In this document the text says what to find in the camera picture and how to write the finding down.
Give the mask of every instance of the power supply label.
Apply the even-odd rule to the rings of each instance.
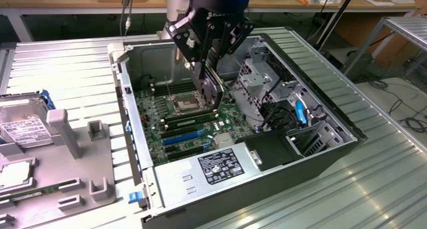
[[[207,183],[211,185],[246,173],[231,148],[202,156],[198,159]]]
[[[39,118],[0,123],[0,128],[19,145],[51,139],[48,129]]]

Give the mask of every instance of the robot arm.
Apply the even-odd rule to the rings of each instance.
[[[216,109],[223,87],[216,75],[219,59],[232,54],[254,30],[254,22],[244,16],[250,0],[190,0],[190,7],[176,21],[166,23],[166,30],[191,64],[192,82]]]

